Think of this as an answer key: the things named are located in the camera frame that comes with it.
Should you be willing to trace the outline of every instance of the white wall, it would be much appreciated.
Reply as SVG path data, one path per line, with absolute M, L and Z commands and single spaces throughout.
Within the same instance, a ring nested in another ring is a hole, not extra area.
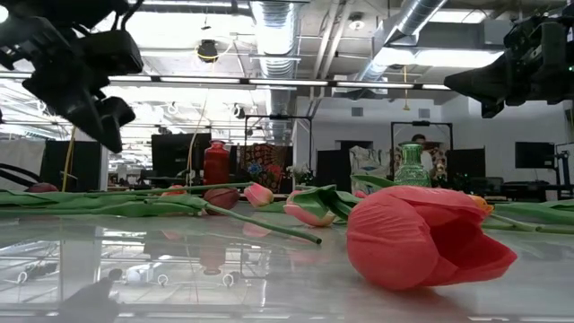
M 298 99 L 298 112 L 304 115 L 309 100 Z M 363 107 L 364 117 L 351 117 L 351 107 Z M 391 122 L 419 120 L 418 109 L 431 109 L 430 120 L 441 120 L 441 108 L 432 100 L 409 100 L 411 110 L 403 110 L 404 100 L 358 100 L 326 98 L 322 101 L 313 120 L 313 146 L 311 168 L 316 168 L 317 151 L 337 149 L 336 142 L 343 140 L 372 141 L 374 149 L 391 148 Z M 294 162 L 309 163 L 309 133 L 302 125 L 294 129 Z M 448 129 L 436 127 L 395 126 L 395 143 L 411 140 L 413 135 L 423 134 L 428 140 L 448 142 Z
M 455 149 L 486 148 L 486 175 L 506 181 L 547 180 L 555 182 L 554 171 L 515 168 L 515 142 L 569 141 L 564 105 L 528 102 L 506 107 L 492 119 L 482 119 L 480 103 L 459 96 L 442 107 L 445 122 L 454 124 Z

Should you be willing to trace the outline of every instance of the table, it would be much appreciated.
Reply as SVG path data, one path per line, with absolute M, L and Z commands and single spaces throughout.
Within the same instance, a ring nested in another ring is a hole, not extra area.
M 0 316 L 5 322 L 23 315 L 27 322 L 47 321 L 61 299 L 119 268 L 123 283 L 112 288 L 121 303 L 116 322 L 574 320 L 571 236 L 488 231 L 519 255 L 501 279 L 387 292 L 349 264 L 344 227 L 310 229 L 286 214 L 255 213 L 247 204 L 237 211 L 310 231 L 324 243 L 225 216 L 87 216 L 0 225 Z M 16 284 L 25 266 L 39 259 L 58 263 L 59 272 Z M 214 267 L 221 272 L 205 270 Z M 96 318 L 109 313 L 94 300 L 83 306 Z

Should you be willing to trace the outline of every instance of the ceiling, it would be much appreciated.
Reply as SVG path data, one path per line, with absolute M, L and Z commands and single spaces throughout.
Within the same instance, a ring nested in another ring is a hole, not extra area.
M 337 45 L 337 55 L 328 67 L 327 78 L 336 75 L 358 73 L 371 57 L 371 38 L 378 22 L 395 14 L 400 8 L 400 0 L 348 0 L 352 1 L 352 12 L 362 13 L 364 27 L 352 30 L 345 27 Z M 300 5 L 300 27 L 297 56 L 300 62 L 296 78 L 310 78 L 323 35 L 321 24 L 331 5 L 331 0 L 311 0 Z M 478 23 L 486 15 L 495 14 L 498 19 L 509 19 L 546 8 L 564 5 L 563 0 L 452 0 L 439 11 L 432 22 Z M 149 75 L 204 75 L 260 77 L 259 61 L 249 55 L 257 53 L 257 37 L 254 21 L 242 15 L 192 13 L 181 10 L 169 13 L 138 12 L 129 21 L 127 29 L 140 47 L 145 62 L 144 73 Z M 97 31 L 108 30 L 113 22 L 109 17 L 97 27 Z M 201 39 L 215 39 L 221 53 L 215 64 L 206 64 L 196 55 Z M 33 71 L 25 61 L 19 62 L 17 70 Z M 387 69 L 385 77 L 389 81 L 442 83 L 446 75 L 464 71 L 464 68 L 428 65 L 409 65 L 406 75 L 403 69 Z M 122 129 L 124 143 L 128 146 L 145 144 L 156 125 L 170 127 L 174 132 L 193 132 L 196 125 L 212 126 L 214 136 L 232 142 L 243 138 L 243 120 L 230 113 L 236 104 L 248 114 L 266 114 L 265 89 L 190 89 L 169 87 L 110 86 L 105 89 L 108 95 L 124 98 L 135 109 L 137 120 L 132 126 Z M 403 98 L 404 91 L 390 91 L 387 95 Z M 451 98 L 448 92 L 411 92 L 409 98 L 432 99 L 435 103 Z M 19 123 L 0 127 L 0 138 L 23 135 L 66 138 L 71 126 L 65 120 L 51 116 L 46 107 L 27 93 L 18 82 L 0 80 L 0 105 L 4 119 Z M 51 126 L 51 122 L 61 122 Z M 250 119 L 252 125 L 256 119 Z M 268 139 L 270 125 L 265 120 L 258 121 L 257 130 L 250 140 L 253 142 Z

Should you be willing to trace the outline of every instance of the glass vase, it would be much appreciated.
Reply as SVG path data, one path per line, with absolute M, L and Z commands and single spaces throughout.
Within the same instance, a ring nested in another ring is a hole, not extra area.
M 403 163 L 395 174 L 397 185 L 431 187 L 431 177 L 421 163 L 422 146 L 417 143 L 401 144 Z

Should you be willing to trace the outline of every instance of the metal frame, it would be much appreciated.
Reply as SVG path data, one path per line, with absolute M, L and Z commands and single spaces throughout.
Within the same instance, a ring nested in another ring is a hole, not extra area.
M 391 179 L 395 178 L 395 125 L 411 125 L 413 127 L 430 127 L 430 126 L 447 126 L 448 135 L 450 136 L 450 150 L 455 150 L 453 139 L 452 123 L 450 122 L 430 122 L 430 121 L 413 121 L 413 122 L 391 122 Z
M 248 121 L 250 118 L 268 118 L 270 120 L 296 120 L 296 119 L 306 119 L 309 122 L 309 167 L 311 167 L 311 158 L 313 155 L 313 118 L 312 117 L 300 117 L 300 116 L 267 116 L 267 115 L 248 115 L 245 116 L 245 141 L 244 145 L 248 145 Z M 243 164 L 246 163 L 247 155 L 244 153 Z

